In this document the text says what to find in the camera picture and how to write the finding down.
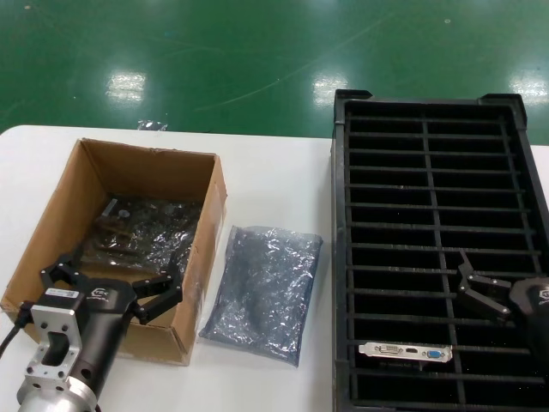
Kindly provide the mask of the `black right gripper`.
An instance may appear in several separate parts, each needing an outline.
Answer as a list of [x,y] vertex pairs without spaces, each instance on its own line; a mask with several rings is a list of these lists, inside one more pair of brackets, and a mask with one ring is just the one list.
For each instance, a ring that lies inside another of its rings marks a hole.
[[510,319],[510,302],[534,357],[548,356],[548,278],[512,283],[477,275],[464,250],[457,273],[461,277],[457,300],[468,310],[498,324]]

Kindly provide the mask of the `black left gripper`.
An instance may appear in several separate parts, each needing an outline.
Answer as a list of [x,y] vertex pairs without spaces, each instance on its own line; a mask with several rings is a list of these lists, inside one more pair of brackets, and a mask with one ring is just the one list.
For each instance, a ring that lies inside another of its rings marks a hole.
[[[131,285],[116,279],[89,278],[81,271],[82,254],[83,245],[62,253],[40,271],[39,277],[45,289],[84,293],[87,322],[81,332],[82,348],[74,377],[92,390],[101,390],[131,319],[135,315],[140,324],[148,324],[177,306],[183,300],[184,275],[173,252],[156,277]],[[150,297],[145,304],[136,303]]]

